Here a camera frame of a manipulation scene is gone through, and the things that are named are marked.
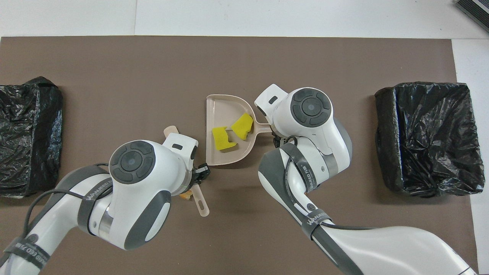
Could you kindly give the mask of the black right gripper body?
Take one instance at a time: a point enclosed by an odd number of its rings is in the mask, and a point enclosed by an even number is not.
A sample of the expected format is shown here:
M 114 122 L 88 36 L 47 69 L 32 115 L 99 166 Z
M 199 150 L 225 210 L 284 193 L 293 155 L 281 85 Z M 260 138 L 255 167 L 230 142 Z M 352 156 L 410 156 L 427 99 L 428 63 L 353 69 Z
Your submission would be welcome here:
M 272 123 L 269 124 L 269 127 L 273 136 L 273 143 L 275 148 L 279 148 L 280 146 L 288 142 L 291 137 L 290 135 L 281 134 L 277 131 L 276 127 Z

